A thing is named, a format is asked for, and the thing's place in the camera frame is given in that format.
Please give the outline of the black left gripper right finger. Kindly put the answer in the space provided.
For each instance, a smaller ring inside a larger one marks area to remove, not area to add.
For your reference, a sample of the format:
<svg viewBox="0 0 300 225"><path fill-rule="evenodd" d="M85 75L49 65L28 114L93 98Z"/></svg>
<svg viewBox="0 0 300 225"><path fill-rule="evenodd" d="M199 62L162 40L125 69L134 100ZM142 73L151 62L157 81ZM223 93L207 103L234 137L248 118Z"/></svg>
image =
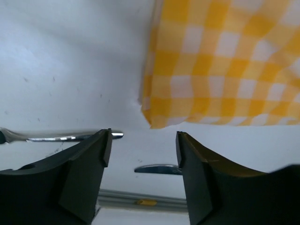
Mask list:
<svg viewBox="0 0 300 225"><path fill-rule="evenodd" d="M192 225L297 225L300 167L264 173L239 165L176 134L189 221Z"/></svg>

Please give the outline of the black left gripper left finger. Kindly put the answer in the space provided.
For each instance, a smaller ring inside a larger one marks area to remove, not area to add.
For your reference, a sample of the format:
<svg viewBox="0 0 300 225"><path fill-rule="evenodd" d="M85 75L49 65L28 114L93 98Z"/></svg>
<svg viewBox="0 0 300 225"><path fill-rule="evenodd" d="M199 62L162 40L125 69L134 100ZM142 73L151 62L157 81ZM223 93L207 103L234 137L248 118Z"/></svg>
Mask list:
<svg viewBox="0 0 300 225"><path fill-rule="evenodd" d="M50 157L0 172L3 225L90 225L113 135L100 130Z"/></svg>

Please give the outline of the silver table knife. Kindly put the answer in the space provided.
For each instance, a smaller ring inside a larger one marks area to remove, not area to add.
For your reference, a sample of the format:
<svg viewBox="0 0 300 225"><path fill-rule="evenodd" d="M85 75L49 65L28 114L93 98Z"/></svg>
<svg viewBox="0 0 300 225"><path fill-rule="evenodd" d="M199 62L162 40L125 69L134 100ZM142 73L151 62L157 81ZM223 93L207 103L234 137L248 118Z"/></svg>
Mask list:
<svg viewBox="0 0 300 225"><path fill-rule="evenodd" d="M149 173L149 174L168 174L168 175L182 175L181 169L177 165L144 165L134 169L135 173Z"/></svg>

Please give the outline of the silver fork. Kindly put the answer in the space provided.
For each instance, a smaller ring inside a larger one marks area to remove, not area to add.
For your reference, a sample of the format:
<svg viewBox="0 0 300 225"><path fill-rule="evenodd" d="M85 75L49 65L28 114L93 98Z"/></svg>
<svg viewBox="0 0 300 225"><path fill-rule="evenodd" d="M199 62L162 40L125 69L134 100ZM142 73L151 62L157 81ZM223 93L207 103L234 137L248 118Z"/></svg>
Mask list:
<svg viewBox="0 0 300 225"><path fill-rule="evenodd" d="M80 142L93 136L96 131L73 131L65 133L28 133L16 132L6 128L0 128L0 143L12 142Z"/></svg>

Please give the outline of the yellow white checkered cloth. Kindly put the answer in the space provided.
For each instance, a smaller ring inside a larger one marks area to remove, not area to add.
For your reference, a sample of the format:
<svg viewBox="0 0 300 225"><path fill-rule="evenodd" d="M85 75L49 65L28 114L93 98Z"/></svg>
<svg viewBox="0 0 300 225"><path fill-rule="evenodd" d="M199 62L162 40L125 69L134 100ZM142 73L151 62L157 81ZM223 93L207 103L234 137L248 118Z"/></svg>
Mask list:
<svg viewBox="0 0 300 225"><path fill-rule="evenodd" d="M155 1L141 103L151 128L298 125L299 1Z"/></svg>

